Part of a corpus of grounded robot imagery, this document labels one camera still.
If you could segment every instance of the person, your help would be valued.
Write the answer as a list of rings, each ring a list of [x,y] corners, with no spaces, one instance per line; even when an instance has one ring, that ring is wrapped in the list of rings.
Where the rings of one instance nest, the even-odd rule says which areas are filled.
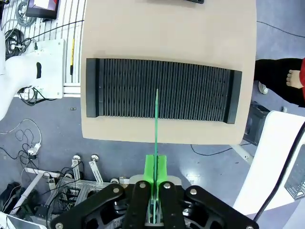
[[[305,59],[257,60],[254,80],[267,94],[271,89],[286,101],[305,107]]]

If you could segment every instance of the gray floor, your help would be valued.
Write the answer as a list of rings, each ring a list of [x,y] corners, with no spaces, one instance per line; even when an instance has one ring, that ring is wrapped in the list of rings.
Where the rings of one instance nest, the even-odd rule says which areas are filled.
[[[257,19],[286,31],[305,35],[305,2],[303,0],[257,0]],[[263,24],[257,25],[257,59],[305,57],[305,39],[297,38],[277,31]],[[253,100],[258,101],[270,110],[288,107],[288,112],[305,116],[305,109],[289,104],[273,92],[259,94],[257,84],[253,86]],[[64,98],[53,102],[43,102],[28,107],[19,99],[14,99],[8,114],[0,122],[0,130],[10,130],[20,120],[31,118],[41,129],[43,140],[39,152],[39,168],[44,170],[61,170],[71,166],[74,154],[89,161],[91,154],[98,154],[98,167],[104,180],[113,177],[130,177],[143,173],[145,155],[153,153],[153,144],[130,143],[115,141],[99,141],[84,139],[81,135],[80,100]],[[20,128],[30,128],[34,133],[34,142],[39,139],[38,132],[30,123],[23,123]],[[14,134],[1,135],[0,146],[11,155],[17,155],[21,143]],[[211,154],[229,146],[194,146],[198,153]],[[249,152],[255,153],[252,145],[244,146]],[[190,145],[159,144],[159,153],[167,155],[168,174],[178,176],[183,186],[200,185],[224,202],[233,205],[244,182],[249,166],[234,151],[230,150],[216,156],[200,156],[195,154]],[[12,160],[0,151],[0,192],[12,181],[20,182],[22,170],[18,160]],[[94,179],[92,172],[85,163],[86,179]],[[24,185],[31,177],[22,176]],[[38,189],[46,189],[46,183],[40,182]],[[262,229],[281,229],[292,216],[299,202],[264,212],[259,220]],[[289,223],[297,225],[300,217],[292,217]]]

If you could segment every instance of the beige tabletop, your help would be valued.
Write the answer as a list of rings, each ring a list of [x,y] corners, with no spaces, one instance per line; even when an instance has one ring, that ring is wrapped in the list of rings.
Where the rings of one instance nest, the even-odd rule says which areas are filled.
[[[154,142],[154,119],[86,117],[86,59],[195,63],[243,72],[235,124],[159,119],[158,142],[238,144],[252,94],[255,0],[88,0],[81,53],[81,125],[85,138]]]

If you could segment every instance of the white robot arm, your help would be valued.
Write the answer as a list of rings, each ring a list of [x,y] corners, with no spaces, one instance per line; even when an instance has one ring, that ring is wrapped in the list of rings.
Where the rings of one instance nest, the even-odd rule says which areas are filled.
[[[14,95],[37,79],[37,63],[27,56],[14,56],[5,61],[5,35],[0,31],[0,121],[8,111]]]

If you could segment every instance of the screw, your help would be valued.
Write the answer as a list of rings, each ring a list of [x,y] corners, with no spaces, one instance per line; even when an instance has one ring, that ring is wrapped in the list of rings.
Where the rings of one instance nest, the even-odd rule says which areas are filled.
[[[55,228],[56,228],[56,229],[63,229],[63,224],[62,224],[62,223],[57,223],[57,224],[55,225]]]
[[[168,188],[171,187],[171,185],[170,185],[169,183],[165,183],[165,184],[163,185],[163,187],[166,188],[166,189],[168,189]]]
[[[113,192],[114,192],[114,193],[118,193],[119,191],[120,191],[120,190],[119,190],[117,187],[113,189]]]
[[[146,187],[145,183],[142,182],[142,183],[140,184],[140,188],[145,188],[145,187]]]
[[[191,191],[190,191],[190,193],[191,193],[192,195],[196,195],[196,194],[197,194],[197,191],[196,191],[196,189],[192,188]]]

